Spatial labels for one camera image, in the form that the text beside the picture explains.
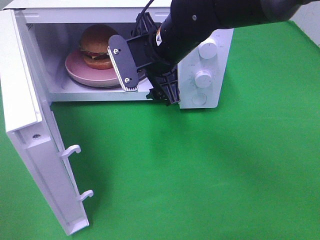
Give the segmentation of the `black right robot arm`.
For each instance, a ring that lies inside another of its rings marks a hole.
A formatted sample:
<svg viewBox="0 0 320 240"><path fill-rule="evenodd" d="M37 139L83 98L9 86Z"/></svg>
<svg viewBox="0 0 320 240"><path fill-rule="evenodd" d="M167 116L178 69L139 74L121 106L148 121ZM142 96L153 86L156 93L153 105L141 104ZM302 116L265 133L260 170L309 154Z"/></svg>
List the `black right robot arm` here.
<svg viewBox="0 0 320 240"><path fill-rule="evenodd" d="M285 22L308 0L173 0L161 24L147 8L138 14L129 46L152 84L147 99L180 101L177 64L218 29Z"/></svg>

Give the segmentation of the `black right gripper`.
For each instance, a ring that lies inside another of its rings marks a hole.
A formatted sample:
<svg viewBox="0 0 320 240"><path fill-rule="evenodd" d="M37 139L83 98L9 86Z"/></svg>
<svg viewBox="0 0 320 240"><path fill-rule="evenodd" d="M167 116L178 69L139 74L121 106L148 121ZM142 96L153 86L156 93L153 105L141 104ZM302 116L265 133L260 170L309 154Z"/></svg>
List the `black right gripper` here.
<svg viewBox="0 0 320 240"><path fill-rule="evenodd" d="M131 37L147 35L144 42L149 65L147 77L153 88L148 95L153 100L166 100L168 105L180 102L178 68L179 38L171 24L154 22L149 12L139 13Z"/></svg>

